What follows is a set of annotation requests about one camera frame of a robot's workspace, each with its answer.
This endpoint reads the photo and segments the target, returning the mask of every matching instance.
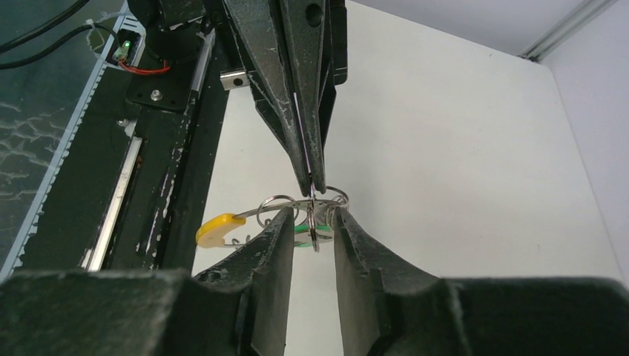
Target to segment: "white surface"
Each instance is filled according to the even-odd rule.
[[[326,167],[370,234],[439,276],[619,278],[548,68],[347,7]],[[233,90],[205,217],[272,194],[299,195],[289,159],[249,91]],[[194,273],[227,253],[199,250]],[[286,355],[341,354],[332,246],[298,249]]]
[[[629,282],[629,1],[544,62],[555,74],[625,282]]]
[[[361,4],[513,55],[522,54],[582,1],[358,0]],[[380,30],[389,31],[386,27]]]

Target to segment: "red wire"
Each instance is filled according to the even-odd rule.
[[[164,67],[162,69],[139,69],[137,67],[129,67],[123,61],[119,61],[120,67],[125,69],[127,72],[138,74],[140,76],[151,76],[154,74],[162,74],[166,73],[171,69],[171,66],[168,65],[166,61],[164,61]]]

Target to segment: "yellow plastic handle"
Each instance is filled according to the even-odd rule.
[[[197,245],[203,248],[225,245],[225,235],[247,223],[247,219],[223,214],[203,224],[197,231]]]

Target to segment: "screw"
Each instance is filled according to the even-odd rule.
[[[162,100],[164,96],[162,95],[162,92],[155,89],[151,92],[151,100],[153,100],[154,102],[158,102],[159,100]]]

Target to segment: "keychain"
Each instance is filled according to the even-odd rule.
[[[244,243],[238,239],[231,239],[230,243],[225,243],[225,236],[247,223],[247,218],[256,217],[258,225],[265,228],[271,219],[264,222],[260,219],[260,215],[270,212],[279,211],[285,207],[291,207],[295,210],[295,221],[300,216],[300,212],[306,212],[306,218],[302,223],[295,226],[295,247],[312,246],[315,251],[319,251],[319,243],[327,243],[332,241],[334,231],[332,230],[332,217],[337,207],[347,209],[349,207],[349,198],[347,194],[340,189],[327,187],[328,190],[334,191],[338,195],[330,200],[316,199],[314,192],[311,196],[304,200],[295,200],[287,195],[274,195],[260,203],[256,209],[245,211],[240,214],[222,214],[214,219],[206,222],[197,231],[197,245],[202,248],[213,247],[231,247],[239,248],[251,240],[248,235]],[[287,200],[271,204],[276,200]]]

